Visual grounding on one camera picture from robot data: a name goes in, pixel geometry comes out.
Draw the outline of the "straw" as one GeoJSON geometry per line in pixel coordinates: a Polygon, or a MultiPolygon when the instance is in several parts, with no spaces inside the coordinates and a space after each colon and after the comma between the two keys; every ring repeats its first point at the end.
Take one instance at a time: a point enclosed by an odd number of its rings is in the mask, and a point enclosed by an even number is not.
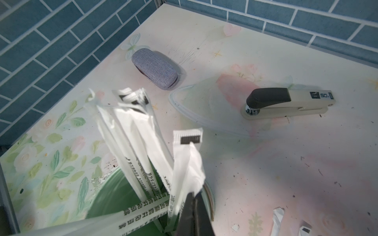
{"type": "Polygon", "coordinates": [[[273,226],[270,236],[278,236],[285,210],[281,207],[277,207],[273,210],[273,226]]]}
{"type": "Polygon", "coordinates": [[[298,232],[298,236],[310,236],[311,228],[306,226],[301,226],[298,232]]]}

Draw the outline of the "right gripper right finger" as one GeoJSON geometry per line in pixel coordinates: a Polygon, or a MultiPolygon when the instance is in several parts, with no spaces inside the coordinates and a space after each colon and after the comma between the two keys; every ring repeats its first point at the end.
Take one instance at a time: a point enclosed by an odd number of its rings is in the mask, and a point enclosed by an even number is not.
{"type": "Polygon", "coordinates": [[[194,230],[195,236],[215,236],[205,203],[200,193],[194,198],[194,230]]]}

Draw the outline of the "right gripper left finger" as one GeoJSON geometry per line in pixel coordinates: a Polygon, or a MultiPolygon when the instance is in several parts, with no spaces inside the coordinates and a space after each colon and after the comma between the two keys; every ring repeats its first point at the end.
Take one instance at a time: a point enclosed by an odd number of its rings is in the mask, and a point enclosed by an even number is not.
{"type": "Polygon", "coordinates": [[[194,194],[189,193],[187,195],[181,218],[179,220],[175,236],[194,236],[195,226],[194,226],[194,194]]]}

